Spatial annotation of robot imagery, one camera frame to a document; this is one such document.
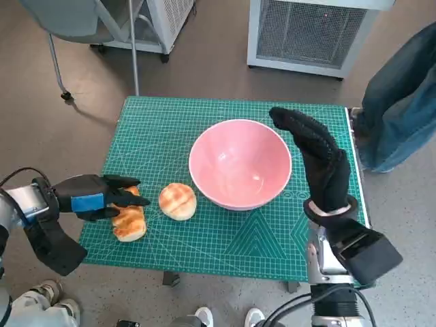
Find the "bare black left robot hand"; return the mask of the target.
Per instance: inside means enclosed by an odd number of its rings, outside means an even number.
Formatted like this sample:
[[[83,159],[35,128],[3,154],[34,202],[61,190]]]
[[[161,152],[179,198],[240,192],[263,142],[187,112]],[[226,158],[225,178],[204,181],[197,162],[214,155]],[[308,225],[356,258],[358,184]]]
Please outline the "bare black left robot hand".
[[[136,187],[136,178],[105,174],[83,174],[68,178],[52,187],[62,213],[75,213],[84,221],[111,219],[128,206],[147,206],[142,196],[127,191]]]

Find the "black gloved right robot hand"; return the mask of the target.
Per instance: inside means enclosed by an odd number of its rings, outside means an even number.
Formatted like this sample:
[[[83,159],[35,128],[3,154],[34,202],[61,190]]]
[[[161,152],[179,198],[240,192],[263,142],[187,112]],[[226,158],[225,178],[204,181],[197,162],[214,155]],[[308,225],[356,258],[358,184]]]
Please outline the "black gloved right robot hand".
[[[292,134],[302,154],[311,201],[325,213],[345,208],[350,164],[328,128],[297,110],[274,107],[269,116],[276,128]]]

